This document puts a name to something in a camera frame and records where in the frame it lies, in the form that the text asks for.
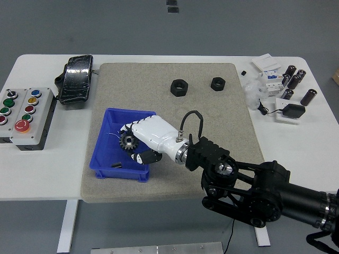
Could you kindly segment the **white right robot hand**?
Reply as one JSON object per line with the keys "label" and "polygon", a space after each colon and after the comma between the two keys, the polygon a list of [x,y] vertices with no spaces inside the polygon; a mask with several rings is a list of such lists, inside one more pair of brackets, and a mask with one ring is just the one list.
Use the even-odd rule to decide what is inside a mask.
{"label": "white right robot hand", "polygon": [[146,165],[159,162],[167,154],[175,163],[186,162],[189,141],[158,115],[125,124],[120,129],[120,147],[132,160]]}

